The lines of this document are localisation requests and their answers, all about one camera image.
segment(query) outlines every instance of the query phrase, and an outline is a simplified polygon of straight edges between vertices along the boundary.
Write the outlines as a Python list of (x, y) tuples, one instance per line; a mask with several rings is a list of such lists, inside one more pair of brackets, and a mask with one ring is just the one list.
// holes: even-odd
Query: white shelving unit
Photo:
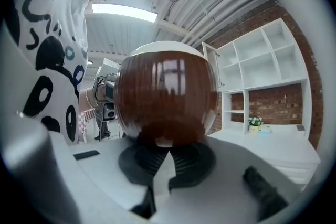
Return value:
[[(222, 92), (222, 130), (248, 132), (251, 90), (301, 83), (303, 120), (308, 139), (311, 123), (311, 90), (301, 51), (282, 19), (257, 28), (215, 49), (203, 43), (204, 57), (216, 73), (218, 91)], [(231, 94), (244, 94), (244, 110), (231, 109)], [(231, 113), (243, 113), (244, 123), (231, 121)]]
[[(284, 21), (275, 20), (218, 49), (203, 43), (203, 51), (222, 93), (222, 130), (210, 136), (249, 149), (293, 182), (305, 186), (320, 159), (308, 141), (312, 115), (308, 72)], [(271, 125), (269, 135), (249, 133), (249, 91), (294, 83), (301, 83), (304, 133), (296, 125)], [(243, 110), (232, 109), (234, 93), (243, 93)], [(232, 113), (242, 113), (244, 122), (233, 122)]]

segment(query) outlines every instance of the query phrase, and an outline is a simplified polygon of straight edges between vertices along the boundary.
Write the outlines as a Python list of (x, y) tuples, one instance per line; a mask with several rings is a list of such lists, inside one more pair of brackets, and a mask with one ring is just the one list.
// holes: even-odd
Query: ceiling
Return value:
[[(256, 1), (179, 0), (172, 6), (169, 0), (90, 0), (86, 21), (88, 55), (93, 65), (88, 66), (85, 79), (94, 79), (102, 58), (121, 63), (130, 52), (154, 41), (174, 40), (198, 46), (224, 28), (230, 17)], [(93, 14), (92, 3), (121, 4), (155, 12), (158, 16), (151, 23), (121, 15)]]

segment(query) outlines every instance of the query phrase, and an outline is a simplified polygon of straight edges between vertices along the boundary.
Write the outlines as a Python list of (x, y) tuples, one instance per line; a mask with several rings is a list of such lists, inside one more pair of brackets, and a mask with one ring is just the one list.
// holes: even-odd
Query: cabinet door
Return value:
[(221, 88), (221, 85), (220, 85), (219, 69), (218, 69), (218, 62), (217, 62), (217, 57), (218, 57), (217, 50), (204, 42), (202, 42), (202, 47), (203, 47), (204, 58), (211, 64), (214, 70), (216, 84), (219, 90)]

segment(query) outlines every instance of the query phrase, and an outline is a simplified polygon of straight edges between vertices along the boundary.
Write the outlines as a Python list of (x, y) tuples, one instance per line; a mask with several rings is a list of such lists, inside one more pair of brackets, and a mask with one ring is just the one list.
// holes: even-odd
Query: person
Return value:
[[(78, 113), (98, 106), (92, 89), (81, 90), (88, 1), (13, 0), (2, 26), (39, 74), (23, 113), (63, 134), (68, 144), (78, 142)], [(104, 87), (96, 97), (104, 99)]]

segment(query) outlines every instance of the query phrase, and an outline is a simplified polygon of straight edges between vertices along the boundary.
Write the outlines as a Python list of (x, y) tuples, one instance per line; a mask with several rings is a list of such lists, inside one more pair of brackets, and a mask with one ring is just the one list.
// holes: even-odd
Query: potted plant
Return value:
[(254, 117), (254, 118), (249, 118), (248, 119), (248, 124), (249, 126), (249, 131), (252, 133), (258, 133), (259, 131), (259, 126), (262, 125), (264, 122), (262, 121), (263, 119), (261, 117)]

